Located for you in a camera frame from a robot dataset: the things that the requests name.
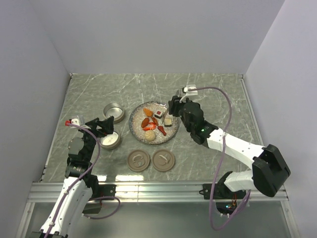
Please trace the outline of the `metal serving tongs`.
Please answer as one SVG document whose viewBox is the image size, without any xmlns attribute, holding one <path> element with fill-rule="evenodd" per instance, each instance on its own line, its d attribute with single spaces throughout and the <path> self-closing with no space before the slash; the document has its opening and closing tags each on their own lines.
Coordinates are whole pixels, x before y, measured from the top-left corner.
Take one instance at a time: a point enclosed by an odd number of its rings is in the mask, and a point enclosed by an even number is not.
<svg viewBox="0 0 317 238">
<path fill-rule="evenodd" d="M 162 116 L 162 123 L 164 124 L 164 119 L 165 118 L 171 118 L 171 116 L 169 115 L 169 107 L 166 108 L 163 116 Z"/>
</svg>

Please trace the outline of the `red sushi roll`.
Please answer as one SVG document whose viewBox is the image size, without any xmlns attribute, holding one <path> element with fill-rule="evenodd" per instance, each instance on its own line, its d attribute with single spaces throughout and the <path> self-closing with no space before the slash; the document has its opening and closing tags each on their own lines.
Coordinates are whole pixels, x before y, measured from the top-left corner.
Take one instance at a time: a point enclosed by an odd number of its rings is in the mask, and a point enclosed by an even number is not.
<svg viewBox="0 0 317 238">
<path fill-rule="evenodd" d="M 154 113 L 154 116 L 158 119 L 161 119 L 162 116 L 163 116 L 163 111 L 161 110 L 156 110 L 155 113 Z"/>
</svg>

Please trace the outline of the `red chicken drumstick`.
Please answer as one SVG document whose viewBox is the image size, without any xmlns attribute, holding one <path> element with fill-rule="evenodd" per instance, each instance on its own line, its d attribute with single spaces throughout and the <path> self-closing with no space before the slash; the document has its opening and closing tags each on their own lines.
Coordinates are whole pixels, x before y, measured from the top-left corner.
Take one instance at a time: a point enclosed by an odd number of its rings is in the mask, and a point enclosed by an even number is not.
<svg viewBox="0 0 317 238">
<path fill-rule="evenodd" d="M 159 130 L 164 136 L 166 136 L 166 132 L 165 132 L 163 126 L 157 126 L 157 128 L 158 128 L 158 130 Z"/>
</svg>

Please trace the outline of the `white steamed bun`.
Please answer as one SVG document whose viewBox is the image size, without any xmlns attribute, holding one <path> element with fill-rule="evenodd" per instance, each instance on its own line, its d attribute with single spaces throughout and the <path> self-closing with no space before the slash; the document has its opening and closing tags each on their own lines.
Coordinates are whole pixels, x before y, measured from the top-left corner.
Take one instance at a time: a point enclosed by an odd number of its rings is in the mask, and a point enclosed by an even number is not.
<svg viewBox="0 0 317 238">
<path fill-rule="evenodd" d="M 145 131 L 144 139 L 146 141 L 153 141 L 156 138 L 156 133 L 153 130 Z"/>
</svg>

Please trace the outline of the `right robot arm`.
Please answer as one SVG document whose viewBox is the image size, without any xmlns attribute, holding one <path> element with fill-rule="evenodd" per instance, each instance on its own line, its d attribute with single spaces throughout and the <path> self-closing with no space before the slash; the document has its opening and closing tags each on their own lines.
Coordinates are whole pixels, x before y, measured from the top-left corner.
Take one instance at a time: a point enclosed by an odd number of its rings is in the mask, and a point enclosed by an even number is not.
<svg viewBox="0 0 317 238">
<path fill-rule="evenodd" d="M 169 114 L 181 119 L 197 144 L 224 152 L 249 168 L 222 176 L 214 183 L 214 198 L 230 198 L 235 192 L 253 189 L 274 197 L 291 174 L 279 149 L 272 144 L 264 147 L 246 142 L 207 122 L 200 104 L 192 101 L 197 94 L 195 86 L 184 87 L 168 102 Z"/>
</svg>

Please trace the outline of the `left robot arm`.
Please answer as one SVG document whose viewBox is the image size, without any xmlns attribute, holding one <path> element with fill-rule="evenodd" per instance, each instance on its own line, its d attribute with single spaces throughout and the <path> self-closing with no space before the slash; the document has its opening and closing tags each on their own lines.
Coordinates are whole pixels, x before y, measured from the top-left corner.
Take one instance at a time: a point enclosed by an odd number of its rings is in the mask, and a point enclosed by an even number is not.
<svg viewBox="0 0 317 238">
<path fill-rule="evenodd" d="M 97 176 L 92 174 L 96 164 L 92 161 L 95 149 L 101 151 L 99 139 L 114 132 L 114 117 L 99 118 L 83 122 L 74 117 L 65 122 L 70 128 L 82 133 L 68 143 L 68 158 L 65 179 L 57 201 L 38 232 L 31 232 L 31 238 L 69 238 L 73 234 L 82 212 L 90 199 L 99 196 Z"/>
</svg>

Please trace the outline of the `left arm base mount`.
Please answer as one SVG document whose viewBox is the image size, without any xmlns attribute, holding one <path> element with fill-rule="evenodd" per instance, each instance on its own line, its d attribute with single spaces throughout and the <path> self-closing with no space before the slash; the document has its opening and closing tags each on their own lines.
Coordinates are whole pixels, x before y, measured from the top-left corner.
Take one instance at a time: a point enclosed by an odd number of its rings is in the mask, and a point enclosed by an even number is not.
<svg viewBox="0 0 317 238">
<path fill-rule="evenodd" d="M 100 184 L 97 193 L 98 197 L 104 197 L 103 200 L 114 200 L 116 194 L 115 184 Z"/>
</svg>

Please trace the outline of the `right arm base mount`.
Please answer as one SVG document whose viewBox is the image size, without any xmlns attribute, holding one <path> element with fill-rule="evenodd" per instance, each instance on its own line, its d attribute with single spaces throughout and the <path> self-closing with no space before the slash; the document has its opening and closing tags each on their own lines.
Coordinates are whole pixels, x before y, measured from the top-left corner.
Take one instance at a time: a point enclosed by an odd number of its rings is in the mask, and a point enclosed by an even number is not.
<svg viewBox="0 0 317 238">
<path fill-rule="evenodd" d="M 212 183 L 204 183 L 203 188 L 199 191 L 199 194 L 204 197 L 205 200 L 210 199 Z M 229 199 L 243 199 L 246 195 L 245 190 L 239 190 L 232 192 L 224 184 L 215 184 L 213 192 L 213 200 L 229 200 Z"/>
</svg>

